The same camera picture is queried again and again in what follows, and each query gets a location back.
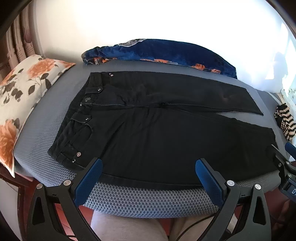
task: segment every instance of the beige pants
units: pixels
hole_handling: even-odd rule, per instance
[[[176,218],[169,239],[160,223],[152,218],[126,218],[94,211],[91,227],[102,241],[175,241],[187,227],[207,216]],[[179,241],[196,241],[211,220],[194,225]]]

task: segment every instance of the white lace curtain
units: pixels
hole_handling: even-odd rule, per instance
[[[29,27],[29,6],[26,6],[0,40],[0,83],[12,69],[32,54],[35,51]]]

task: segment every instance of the blue gripper pad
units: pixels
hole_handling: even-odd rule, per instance
[[[75,189],[74,203],[76,207],[85,204],[89,197],[94,185],[98,181],[103,170],[103,163],[101,159],[97,159],[84,178]]]
[[[290,142],[285,144],[285,150],[296,160],[296,147],[294,147]]]
[[[196,161],[195,172],[212,203],[221,208],[224,203],[222,188],[201,160]]]

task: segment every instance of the black pants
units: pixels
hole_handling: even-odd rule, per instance
[[[262,114],[234,85],[179,74],[91,73],[48,153],[74,171],[99,157],[101,182],[137,188],[196,188],[199,158],[226,180],[274,171],[265,155],[276,145],[272,129],[213,113],[230,110]]]

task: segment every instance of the white wall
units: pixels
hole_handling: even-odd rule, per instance
[[[32,9],[33,42],[47,57],[78,62],[96,46],[137,38],[184,41],[216,52],[236,67],[238,79],[269,91],[281,88],[281,80],[265,79],[273,77],[275,54],[287,54],[292,36],[265,0],[34,0]],[[286,88],[296,73],[292,42],[288,52]]]
[[[18,187],[11,185],[11,188],[5,181],[0,179],[0,211],[6,222],[15,233],[15,235],[22,240],[20,234],[20,227],[17,218],[17,191]]]

